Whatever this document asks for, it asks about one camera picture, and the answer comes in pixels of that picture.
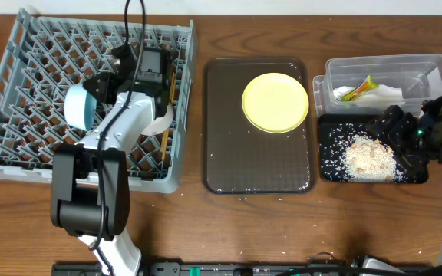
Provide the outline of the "light blue bowl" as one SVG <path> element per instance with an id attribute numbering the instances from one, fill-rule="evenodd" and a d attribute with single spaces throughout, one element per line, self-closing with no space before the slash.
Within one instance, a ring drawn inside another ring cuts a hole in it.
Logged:
<path id="1" fill-rule="evenodd" d="M 90 131 L 94 122 L 97 100 L 82 84 L 68 88 L 64 99 L 64 118 L 70 127 Z"/>

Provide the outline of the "white paper napkin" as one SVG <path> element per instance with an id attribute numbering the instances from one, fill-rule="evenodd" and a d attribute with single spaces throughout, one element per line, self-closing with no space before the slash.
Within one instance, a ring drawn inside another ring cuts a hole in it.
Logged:
<path id="1" fill-rule="evenodd" d="M 402 104 L 404 96 L 401 88 L 393 88 L 384 84 L 366 89 L 352 101 L 353 104 L 369 104 L 372 106 L 385 106 Z"/>

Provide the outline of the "pale pink bowl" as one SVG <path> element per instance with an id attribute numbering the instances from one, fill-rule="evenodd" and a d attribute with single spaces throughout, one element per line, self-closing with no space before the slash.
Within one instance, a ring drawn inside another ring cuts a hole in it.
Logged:
<path id="1" fill-rule="evenodd" d="M 141 133 L 144 136 L 155 136 L 163 133 L 170 127 L 173 122 L 173 107 L 171 104 L 167 105 L 167 111 L 163 117 L 157 117 L 152 121 Z"/>

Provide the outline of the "green orange snack wrapper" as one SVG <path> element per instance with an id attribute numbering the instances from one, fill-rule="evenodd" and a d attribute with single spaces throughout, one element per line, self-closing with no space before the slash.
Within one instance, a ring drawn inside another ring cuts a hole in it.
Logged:
<path id="1" fill-rule="evenodd" d="M 368 75 L 357 87 L 352 88 L 349 92 L 345 92 L 338 99 L 344 102 L 355 101 L 378 87 L 379 85 L 374 82 L 371 75 Z"/>

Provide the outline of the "wooden chopstick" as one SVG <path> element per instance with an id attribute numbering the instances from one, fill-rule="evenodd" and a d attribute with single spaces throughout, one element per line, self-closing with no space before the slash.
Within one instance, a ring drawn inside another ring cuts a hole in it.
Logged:
<path id="1" fill-rule="evenodd" d="M 172 73 L 172 77 L 171 77 L 170 95 L 169 95 L 170 104 L 172 106 L 173 106 L 173 103 L 174 103 L 175 90 L 176 90 L 176 72 L 174 71 Z"/>
<path id="2" fill-rule="evenodd" d="M 166 129 L 163 132 L 162 135 L 162 140 L 161 140 L 161 147 L 160 147 L 160 152 L 161 152 L 161 160 L 164 161 L 166 158 L 166 152 L 167 152 L 167 145 L 168 145 L 168 139 L 169 139 L 169 129 Z"/>

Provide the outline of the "yellow round plate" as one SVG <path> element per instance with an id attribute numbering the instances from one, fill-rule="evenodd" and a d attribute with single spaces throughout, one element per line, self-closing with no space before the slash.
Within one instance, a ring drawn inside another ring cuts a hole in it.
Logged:
<path id="1" fill-rule="evenodd" d="M 246 119 L 267 133 L 287 133 L 308 116 L 306 89 L 295 78 L 282 73 L 266 73 L 253 78 L 242 93 Z"/>

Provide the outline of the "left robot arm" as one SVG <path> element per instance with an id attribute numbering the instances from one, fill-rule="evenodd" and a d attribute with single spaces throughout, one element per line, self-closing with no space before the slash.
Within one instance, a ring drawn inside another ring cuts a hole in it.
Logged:
<path id="1" fill-rule="evenodd" d="M 142 255 L 126 230 L 130 213 L 127 157 L 140 136 L 166 133 L 173 122 L 172 54 L 129 44 L 113 50 L 118 71 L 71 85 L 68 126 L 86 136 L 54 151 L 51 221 L 85 243 L 105 275 L 136 275 Z"/>

